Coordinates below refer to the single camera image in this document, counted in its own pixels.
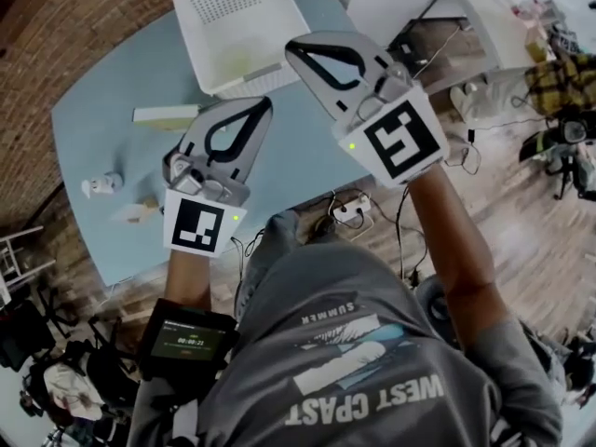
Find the plaid fabric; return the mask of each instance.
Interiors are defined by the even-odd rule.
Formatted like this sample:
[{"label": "plaid fabric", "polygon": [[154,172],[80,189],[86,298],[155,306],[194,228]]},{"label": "plaid fabric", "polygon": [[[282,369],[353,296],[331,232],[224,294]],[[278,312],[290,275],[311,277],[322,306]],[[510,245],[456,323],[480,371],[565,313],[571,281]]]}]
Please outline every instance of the plaid fabric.
[{"label": "plaid fabric", "polygon": [[528,97],[541,115],[556,115],[566,107],[588,111],[596,106],[596,57],[563,54],[525,73]]}]

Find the power plug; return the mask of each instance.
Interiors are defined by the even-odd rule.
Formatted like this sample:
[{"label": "power plug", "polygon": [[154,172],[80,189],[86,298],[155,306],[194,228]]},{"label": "power plug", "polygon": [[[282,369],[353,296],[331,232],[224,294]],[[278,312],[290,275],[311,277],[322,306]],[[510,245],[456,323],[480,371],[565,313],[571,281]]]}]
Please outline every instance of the power plug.
[{"label": "power plug", "polygon": [[366,194],[360,194],[357,198],[342,204],[333,211],[333,216],[344,224],[352,219],[360,218],[361,215],[371,210],[371,200]]},{"label": "power plug", "polygon": [[416,268],[410,275],[410,285],[412,285],[412,288],[416,288],[418,285],[420,285],[420,274],[418,273],[418,268]]}]

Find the light blue table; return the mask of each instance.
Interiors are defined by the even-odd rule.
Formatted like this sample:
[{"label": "light blue table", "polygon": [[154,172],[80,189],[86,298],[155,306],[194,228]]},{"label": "light blue table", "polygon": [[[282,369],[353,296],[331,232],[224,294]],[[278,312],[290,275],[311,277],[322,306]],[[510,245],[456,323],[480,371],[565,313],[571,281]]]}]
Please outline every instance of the light blue table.
[{"label": "light blue table", "polygon": [[[295,0],[311,31],[354,31],[338,0]],[[251,197],[240,231],[272,214],[366,175],[332,138],[332,119],[304,83],[268,94],[274,117],[247,184]],[[161,159],[181,135],[134,126],[135,107],[207,104],[174,12],[114,49],[77,81],[52,110],[62,178],[74,216],[103,282],[112,285],[169,258],[160,215],[143,224],[110,218],[146,196],[163,201]],[[124,188],[87,199],[81,182],[116,170]]]}]

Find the brick wall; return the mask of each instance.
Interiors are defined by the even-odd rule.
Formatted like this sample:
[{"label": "brick wall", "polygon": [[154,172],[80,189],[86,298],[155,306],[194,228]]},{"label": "brick wall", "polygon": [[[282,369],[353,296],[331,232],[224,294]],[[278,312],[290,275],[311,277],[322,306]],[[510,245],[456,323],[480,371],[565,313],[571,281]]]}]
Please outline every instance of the brick wall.
[{"label": "brick wall", "polygon": [[0,20],[0,226],[26,220],[61,182],[52,106],[95,62],[170,10],[171,0],[10,1]]}]

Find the white plastic basket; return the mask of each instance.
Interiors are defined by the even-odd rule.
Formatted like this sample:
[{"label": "white plastic basket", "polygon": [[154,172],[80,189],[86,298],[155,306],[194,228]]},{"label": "white plastic basket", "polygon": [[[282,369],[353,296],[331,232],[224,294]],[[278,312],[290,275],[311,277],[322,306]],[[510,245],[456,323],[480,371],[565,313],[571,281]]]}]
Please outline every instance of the white plastic basket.
[{"label": "white plastic basket", "polygon": [[261,96],[299,79],[284,47],[309,30],[293,0],[173,1],[203,92]]}]

